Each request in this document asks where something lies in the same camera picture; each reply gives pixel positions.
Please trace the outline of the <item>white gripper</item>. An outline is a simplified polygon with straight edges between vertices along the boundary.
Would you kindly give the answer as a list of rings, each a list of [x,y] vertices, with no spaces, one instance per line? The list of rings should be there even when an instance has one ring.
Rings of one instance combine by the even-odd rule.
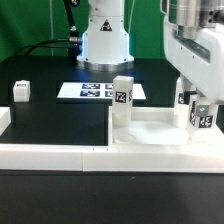
[[[224,0],[160,0],[166,59],[184,76],[184,103],[196,94],[196,116],[224,104]]]

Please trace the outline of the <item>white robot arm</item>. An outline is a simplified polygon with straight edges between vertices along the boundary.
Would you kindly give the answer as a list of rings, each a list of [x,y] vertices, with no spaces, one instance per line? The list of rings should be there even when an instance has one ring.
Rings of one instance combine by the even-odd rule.
[[[113,71],[134,61],[124,29],[125,0],[88,0],[78,64]],[[224,105],[224,0],[160,0],[166,59],[216,105]]]

